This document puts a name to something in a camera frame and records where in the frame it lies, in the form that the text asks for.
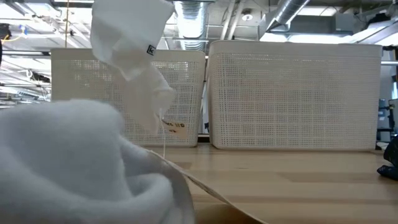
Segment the white fabric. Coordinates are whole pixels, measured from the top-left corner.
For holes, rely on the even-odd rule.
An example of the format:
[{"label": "white fabric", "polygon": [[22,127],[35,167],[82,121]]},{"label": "white fabric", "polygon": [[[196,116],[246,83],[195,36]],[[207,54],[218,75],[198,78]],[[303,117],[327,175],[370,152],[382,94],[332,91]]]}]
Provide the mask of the white fabric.
[{"label": "white fabric", "polygon": [[109,105],[0,111],[0,223],[194,223],[181,173],[121,136]]},{"label": "white fabric", "polygon": [[131,115],[156,133],[159,119],[169,109],[174,91],[152,64],[155,47],[174,11],[164,0],[96,0],[91,44],[94,56],[119,70],[129,86]]}]

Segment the white tag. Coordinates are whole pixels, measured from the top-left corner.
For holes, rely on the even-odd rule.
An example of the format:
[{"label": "white tag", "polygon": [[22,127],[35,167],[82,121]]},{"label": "white tag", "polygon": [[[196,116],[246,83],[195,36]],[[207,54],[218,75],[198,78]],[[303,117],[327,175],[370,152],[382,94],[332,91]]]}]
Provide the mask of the white tag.
[{"label": "white tag", "polygon": [[187,139],[187,126],[183,123],[162,120],[164,128],[169,130],[170,134],[178,136],[180,139]]}]

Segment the perforated bin wall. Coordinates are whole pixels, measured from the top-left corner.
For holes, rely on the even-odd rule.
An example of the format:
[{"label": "perforated bin wall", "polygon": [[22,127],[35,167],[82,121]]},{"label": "perforated bin wall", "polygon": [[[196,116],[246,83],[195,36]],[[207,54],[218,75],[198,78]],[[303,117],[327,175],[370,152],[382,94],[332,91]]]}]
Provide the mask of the perforated bin wall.
[{"label": "perforated bin wall", "polygon": [[[162,129],[158,135],[141,128],[129,115],[124,101],[129,96],[121,94],[115,84],[117,71],[99,62],[90,49],[54,49],[52,54],[52,99],[69,100],[88,98],[115,106],[125,120],[124,135],[141,146],[163,145]],[[201,52],[158,50],[154,65],[176,91],[176,97],[165,115],[165,120],[184,123],[188,138],[180,139],[167,131],[168,146],[197,145],[201,96],[205,75],[205,55]]]},{"label": "perforated bin wall", "polygon": [[376,45],[214,42],[211,141],[220,149],[374,149],[380,66]]}]

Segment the wooden table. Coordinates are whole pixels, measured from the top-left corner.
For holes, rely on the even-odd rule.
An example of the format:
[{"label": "wooden table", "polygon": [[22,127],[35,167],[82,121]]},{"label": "wooden table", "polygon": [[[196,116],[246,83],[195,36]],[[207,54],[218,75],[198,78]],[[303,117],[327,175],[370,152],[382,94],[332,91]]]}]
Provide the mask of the wooden table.
[{"label": "wooden table", "polygon": [[[269,224],[398,223],[398,182],[376,172],[388,164],[382,154],[221,151],[200,144],[168,147],[166,158]],[[198,223],[255,223],[189,185]]]}]

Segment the label tag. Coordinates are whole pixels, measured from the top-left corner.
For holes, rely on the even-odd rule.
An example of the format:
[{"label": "label tag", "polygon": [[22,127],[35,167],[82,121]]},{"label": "label tag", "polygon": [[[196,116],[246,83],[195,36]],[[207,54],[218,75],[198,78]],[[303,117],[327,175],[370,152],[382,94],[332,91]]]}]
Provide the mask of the label tag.
[{"label": "label tag", "polygon": [[178,136],[180,139],[187,139],[187,126],[183,123],[162,120],[164,128],[169,130],[170,134]]},{"label": "label tag", "polygon": [[156,47],[150,45],[150,46],[148,47],[147,53],[150,54],[150,55],[152,55],[152,56],[154,56],[154,55],[155,55],[155,51],[156,51]]}]

